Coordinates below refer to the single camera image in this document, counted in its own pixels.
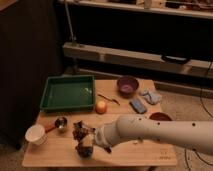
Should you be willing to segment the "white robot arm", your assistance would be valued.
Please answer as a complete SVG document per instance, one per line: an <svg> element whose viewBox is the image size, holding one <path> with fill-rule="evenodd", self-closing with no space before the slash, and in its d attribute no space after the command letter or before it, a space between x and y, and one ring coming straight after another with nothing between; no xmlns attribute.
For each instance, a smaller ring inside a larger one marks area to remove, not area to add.
<svg viewBox="0 0 213 171"><path fill-rule="evenodd" d="M213 121L162 121L122 115L87 131L86 146L112 148L136 139L154 140L213 156Z"/></svg>

